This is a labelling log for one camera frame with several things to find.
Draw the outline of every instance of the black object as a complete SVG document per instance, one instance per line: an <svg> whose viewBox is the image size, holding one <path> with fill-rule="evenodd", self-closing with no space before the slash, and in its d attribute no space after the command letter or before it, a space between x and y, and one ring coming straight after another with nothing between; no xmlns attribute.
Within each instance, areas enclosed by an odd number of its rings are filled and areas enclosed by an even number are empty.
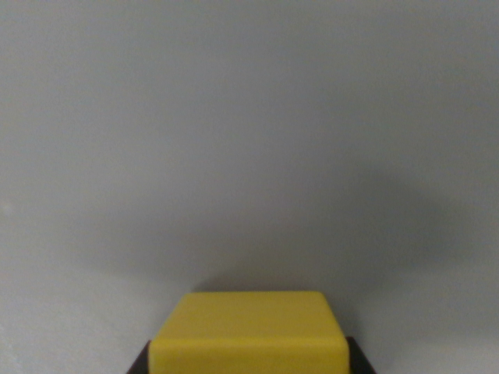
<svg viewBox="0 0 499 374"><path fill-rule="evenodd" d="M149 368L147 367L147 358L149 356L149 343L140 352L139 356L133 363L132 367L126 372L126 374L149 374Z"/></svg>
<svg viewBox="0 0 499 374"><path fill-rule="evenodd" d="M349 343L352 374L376 374L356 340L353 337L347 337L346 341Z"/></svg>
<svg viewBox="0 0 499 374"><path fill-rule="evenodd" d="M349 343L350 369L352 370L352 374L376 374L373 366L367 360L356 340L353 337L347 337L346 341ZM147 342L146 346L140 352L139 357L137 357L126 374L149 374L149 369L147 368L149 343L150 341Z"/></svg>

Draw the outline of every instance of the yellow block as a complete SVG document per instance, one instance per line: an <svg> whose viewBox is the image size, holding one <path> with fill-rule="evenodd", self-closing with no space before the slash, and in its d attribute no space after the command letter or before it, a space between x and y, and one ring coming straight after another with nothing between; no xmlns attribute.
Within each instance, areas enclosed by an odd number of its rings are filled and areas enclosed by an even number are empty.
<svg viewBox="0 0 499 374"><path fill-rule="evenodd" d="M348 374L349 348L319 292L200 292L149 346L150 374Z"/></svg>

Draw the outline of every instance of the yellow plastic object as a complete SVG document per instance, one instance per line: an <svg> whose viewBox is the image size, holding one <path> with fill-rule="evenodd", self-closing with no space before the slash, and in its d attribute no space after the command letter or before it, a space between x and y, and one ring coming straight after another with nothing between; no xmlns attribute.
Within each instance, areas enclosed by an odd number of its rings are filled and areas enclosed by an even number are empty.
<svg viewBox="0 0 499 374"><path fill-rule="evenodd" d="M187 294L149 346L150 374L348 374L319 292Z"/></svg>

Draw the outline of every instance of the gray wall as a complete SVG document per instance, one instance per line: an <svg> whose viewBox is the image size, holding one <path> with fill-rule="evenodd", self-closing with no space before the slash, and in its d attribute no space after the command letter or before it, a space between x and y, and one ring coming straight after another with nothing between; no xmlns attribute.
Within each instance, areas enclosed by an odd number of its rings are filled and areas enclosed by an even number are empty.
<svg viewBox="0 0 499 374"><path fill-rule="evenodd" d="M318 289L499 367L497 2L3 2L0 371L124 372L192 290Z"/></svg>

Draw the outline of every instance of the yellow box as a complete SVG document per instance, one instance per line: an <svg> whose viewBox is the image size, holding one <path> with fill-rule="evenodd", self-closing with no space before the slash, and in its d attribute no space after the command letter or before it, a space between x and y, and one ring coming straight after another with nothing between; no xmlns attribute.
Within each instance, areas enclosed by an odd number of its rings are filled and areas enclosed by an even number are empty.
<svg viewBox="0 0 499 374"><path fill-rule="evenodd" d="M349 347L312 291L182 298L149 346L150 374L348 374Z"/></svg>

